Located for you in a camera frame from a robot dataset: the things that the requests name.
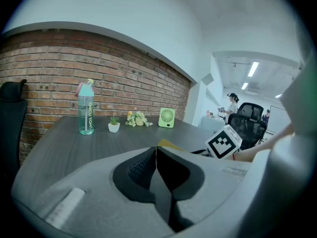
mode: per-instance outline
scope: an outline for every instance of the person in dark clothing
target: person in dark clothing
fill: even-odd
[[[266,111],[266,114],[262,116],[262,121],[268,123],[269,119],[269,109]]]

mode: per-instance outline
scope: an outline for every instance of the white shirt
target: white shirt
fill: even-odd
[[[228,107],[228,111],[232,111],[233,113],[237,113],[237,111],[238,111],[237,104],[231,103],[230,106]],[[231,114],[226,114],[226,123],[228,123],[229,115],[231,115]]]

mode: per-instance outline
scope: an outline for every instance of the brick wall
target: brick wall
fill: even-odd
[[[61,116],[76,116],[80,82],[95,80],[95,116],[126,116],[140,110],[158,116],[161,107],[183,119],[190,81],[135,47],[83,31],[32,31],[4,39],[0,85],[27,79],[28,108],[20,140],[23,161]]]

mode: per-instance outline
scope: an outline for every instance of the chair headrest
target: chair headrest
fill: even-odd
[[[18,101],[21,99],[22,86],[27,82],[22,79],[20,82],[6,82],[0,88],[0,99],[2,101]]]

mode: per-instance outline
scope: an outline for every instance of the white pot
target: white pot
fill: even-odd
[[[119,127],[119,123],[117,123],[117,125],[112,125],[111,123],[108,123],[108,128],[110,132],[116,133],[119,130]]]

